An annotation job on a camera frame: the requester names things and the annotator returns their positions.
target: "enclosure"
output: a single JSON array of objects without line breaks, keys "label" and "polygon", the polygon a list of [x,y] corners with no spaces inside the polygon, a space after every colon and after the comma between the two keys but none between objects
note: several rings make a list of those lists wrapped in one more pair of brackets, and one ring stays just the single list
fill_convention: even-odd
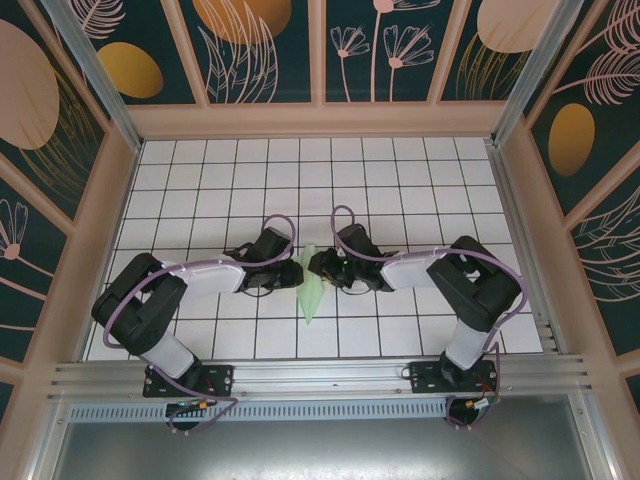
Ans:
[{"label": "enclosure", "polygon": [[[637,0],[3,2],[0,476],[636,478],[638,32]],[[326,250],[338,205],[383,253],[468,235],[523,277],[491,417],[404,376],[454,336],[438,289],[325,282],[312,319],[295,288],[180,302],[240,402],[174,438],[96,299],[273,214]]]}]

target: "green object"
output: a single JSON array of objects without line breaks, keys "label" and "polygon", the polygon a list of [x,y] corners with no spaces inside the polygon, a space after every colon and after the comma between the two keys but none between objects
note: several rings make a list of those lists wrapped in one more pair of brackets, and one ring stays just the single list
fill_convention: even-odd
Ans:
[{"label": "green object", "polygon": [[302,285],[298,286],[296,293],[300,308],[304,312],[304,318],[307,320],[307,325],[311,323],[316,310],[318,310],[318,305],[320,305],[320,300],[322,300],[322,295],[324,295],[322,278],[309,271],[309,262],[311,262],[311,257],[315,254],[315,245],[305,245],[302,255],[295,258],[295,261],[302,265],[304,269],[304,281]]}]

